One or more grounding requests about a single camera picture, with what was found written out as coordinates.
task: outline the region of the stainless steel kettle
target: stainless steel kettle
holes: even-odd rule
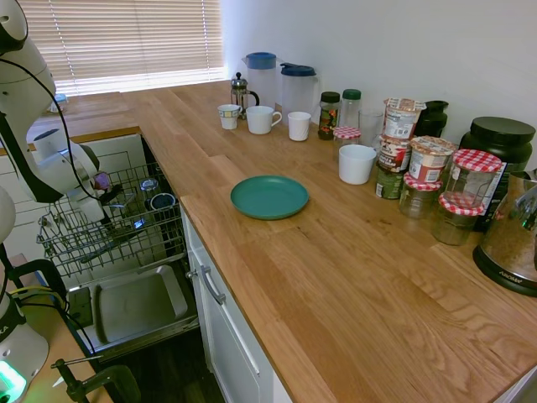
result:
[[[253,91],[247,89],[248,81],[241,78],[241,73],[237,73],[235,78],[232,79],[232,103],[242,107],[239,117],[246,119],[246,108],[248,107],[248,100],[246,97],[252,95],[255,98],[255,106],[259,105],[259,97]]]
[[[537,296],[537,170],[512,172],[508,193],[473,251],[477,267],[491,280]]]

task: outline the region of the window blinds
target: window blinds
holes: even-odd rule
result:
[[[19,0],[58,93],[224,78],[219,0]]]

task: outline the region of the teal plate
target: teal plate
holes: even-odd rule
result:
[[[232,203],[245,216],[279,220],[296,214],[308,202],[308,191],[285,176],[254,176],[232,190]]]

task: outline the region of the white mug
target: white mug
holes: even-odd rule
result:
[[[311,115],[306,112],[291,112],[287,115],[289,121],[289,138],[294,141],[308,139]]]
[[[272,118],[276,115],[279,115],[279,119],[273,122]],[[250,133],[266,134],[270,133],[272,127],[282,120],[282,114],[275,112],[272,107],[249,107],[246,109],[246,119]]]
[[[339,177],[351,185],[362,185],[369,180],[377,152],[365,145],[349,144],[339,149]]]
[[[242,107],[238,105],[228,103],[218,107],[218,114],[220,115],[220,122],[222,128],[232,130],[237,128],[238,114],[242,111]]]

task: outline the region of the dishwasher rack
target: dishwasher rack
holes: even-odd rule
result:
[[[147,186],[142,190],[147,179],[156,180],[158,185],[153,181],[151,190]],[[40,218],[37,243],[43,245],[45,258],[60,274],[70,277],[120,261],[145,268],[184,257],[178,202],[157,209],[149,204],[160,193],[173,196],[158,164],[108,173],[108,180],[111,187],[120,185],[123,191],[104,207],[107,222],[88,222],[67,197],[50,204]]]

